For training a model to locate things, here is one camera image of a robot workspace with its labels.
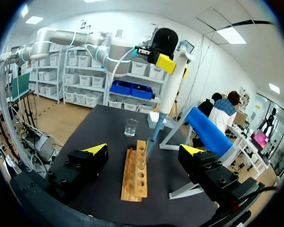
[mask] blue padded arm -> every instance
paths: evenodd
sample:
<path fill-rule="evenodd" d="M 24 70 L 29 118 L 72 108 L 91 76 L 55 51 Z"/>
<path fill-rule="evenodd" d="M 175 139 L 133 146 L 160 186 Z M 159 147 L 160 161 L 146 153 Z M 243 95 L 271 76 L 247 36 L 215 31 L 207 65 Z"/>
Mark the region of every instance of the blue padded arm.
<path fill-rule="evenodd" d="M 186 119 L 208 150 L 222 157 L 231 148 L 230 140 L 197 107 Z"/>

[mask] black table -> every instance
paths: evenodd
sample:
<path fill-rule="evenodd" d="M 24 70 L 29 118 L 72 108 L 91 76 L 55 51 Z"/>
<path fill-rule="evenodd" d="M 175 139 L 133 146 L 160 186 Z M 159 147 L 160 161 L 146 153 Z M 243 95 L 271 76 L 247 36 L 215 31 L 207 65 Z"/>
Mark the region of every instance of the black table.
<path fill-rule="evenodd" d="M 136 119 L 139 124 L 134 137 L 124 135 L 125 120 Z M 170 129 L 159 133 L 161 142 Z M 172 224 L 194 227 L 208 221 L 217 209 L 205 193 L 169 200 L 168 193 L 189 183 L 178 161 L 177 151 L 160 150 L 154 145 L 147 163 L 148 197 L 142 202 L 121 201 L 121 188 L 126 151 L 136 147 L 137 139 L 147 140 L 153 133 L 148 127 L 147 114 L 97 105 L 69 137 L 51 169 L 63 165 L 67 154 L 102 143 L 108 144 L 109 161 L 98 179 L 88 184 L 69 206 L 95 218 L 125 224 Z M 171 144 L 184 141 L 181 132 Z"/>

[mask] fluorescent light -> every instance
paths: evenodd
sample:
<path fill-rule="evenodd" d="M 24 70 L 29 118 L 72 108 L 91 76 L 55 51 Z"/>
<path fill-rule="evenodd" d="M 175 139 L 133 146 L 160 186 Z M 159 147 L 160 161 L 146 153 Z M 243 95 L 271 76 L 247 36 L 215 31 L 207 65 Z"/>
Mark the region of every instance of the fluorescent light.
<path fill-rule="evenodd" d="M 221 29 L 217 32 L 230 44 L 246 44 L 246 41 L 233 27 Z"/>
<path fill-rule="evenodd" d="M 84 1 L 87 3 L 90 3 L 90 2 L 95 2 L 95 1 L 106 1 L 106 0 L 84 0 Z"/>
<path fill-rule="evenodd" d="M 22 16 L 22 18 L 25 18 L 25 17 L 27 16 L 27 14 L 28 14 L 28 6 L 27 6 L 27 4 L 25 4 L 25 5 L 23 6 L 23 9 L 21 10 L 21 16 Z"/>
<path fill-rule="evenodd" d="M 33 24 L 33 25 L 35 25 L 35 24 L 38 24 L 41 20 L 43 20 L 42 17 L 35 17 L 35 16 L 32 16 L 30 19 L 28 19 L 28 20 L 26 21 L 26 23 L 27 23 L 27 24 Z"/>
<path fill-rule="evenodd" d="M 280 94 L 280 88 L 277 87 L 276 85 L 269 84 L 269 87 L 270 87 L 270 89 L 271 89 L 272 91 L 274 91 L 274 92 Z"/>

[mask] man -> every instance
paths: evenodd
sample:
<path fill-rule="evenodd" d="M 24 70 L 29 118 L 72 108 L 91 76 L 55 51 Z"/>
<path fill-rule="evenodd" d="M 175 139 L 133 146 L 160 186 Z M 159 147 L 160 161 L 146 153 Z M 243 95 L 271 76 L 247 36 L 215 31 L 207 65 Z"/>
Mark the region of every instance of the man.
<path fill-rule="evenodd" d="M 209 117 L 210 112 L 213 109 L 213 104 L 218 101 L 219 99 L 222 99 L 222 95 L 220 93 L 214 93 L 212 96 L 212 99 L 206 99 L 204 102 L 202 102 L 198 109 L 204 113 L 206 117 Z M 200 138 L 194 138 L 193 139 L 193 147 L 194 148 L 200 148 L 203 147 L 204 144 L 202 143 Z"/>
<path fill-rule="evenodd" d="M 240 102 L 240 95 L 236 91 L 228 94 L 227 99 L 220 99 L 213 105 L 213 109 L 209 115 L 211 120 L 218 129 L 225 134 L 225 131 L 232 125 L 235 120 L 237 106 Z"/>
<path fill-rule="evenodd" d="M 219 93 L 214 93 L 212 96 L 212 99 L 206 99 L 204 102 L 202 102 L 198 109 L 205 114 L 206 117 L 209 117 L 210 112 L 213 109 L 213 104 L 218 101 L 219 99 L 222 99 L 222 95 Z"/>

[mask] blue storage bin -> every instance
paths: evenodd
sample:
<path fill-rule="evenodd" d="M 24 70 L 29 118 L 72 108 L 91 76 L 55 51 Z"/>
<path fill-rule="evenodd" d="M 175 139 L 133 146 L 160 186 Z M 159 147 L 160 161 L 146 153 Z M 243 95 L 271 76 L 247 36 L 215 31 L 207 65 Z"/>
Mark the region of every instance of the blue storage bin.
<path fill-rule="evenodd" d="M 140 84 L 133 84 L 131 94 L 132 96 L 135 96 L 135 97 L 151 100 L 153 92 L 152 92 L 151 87 L 140 85 Z"/>
<path fill-rule="evenodd" d="M 114 80 L 109 91 L 129 96 L 131 94 L 132 85 L 133 84 L 129 82 Z"/>

